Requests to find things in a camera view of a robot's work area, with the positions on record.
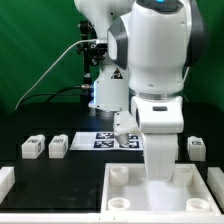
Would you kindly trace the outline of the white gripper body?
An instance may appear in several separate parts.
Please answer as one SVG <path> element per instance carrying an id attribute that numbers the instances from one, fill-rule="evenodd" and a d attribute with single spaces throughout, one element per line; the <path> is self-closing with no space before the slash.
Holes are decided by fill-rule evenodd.
<path id="1" fill-rule="evenodd" d="M 136 119 L 143 143 L 146 177 L 169 181 L 178 151 L 178 134 L 183 132 L 183 99 L 131 99 L 131 113 Z"/>

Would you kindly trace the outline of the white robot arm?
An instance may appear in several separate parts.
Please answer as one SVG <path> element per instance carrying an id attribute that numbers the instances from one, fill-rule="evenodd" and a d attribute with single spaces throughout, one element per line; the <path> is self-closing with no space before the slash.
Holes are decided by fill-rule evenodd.
<path id="1" fill-rule="evenodd" d="M 74 0 L 96 32 L 93 57 L 100 64 L 89 103 L 114 117 L 124 144 L 142 138 L 146 177 L 173 175 L 183 132 L 181 92 L 189 67 L 206 46 L 196 0 Z"/>

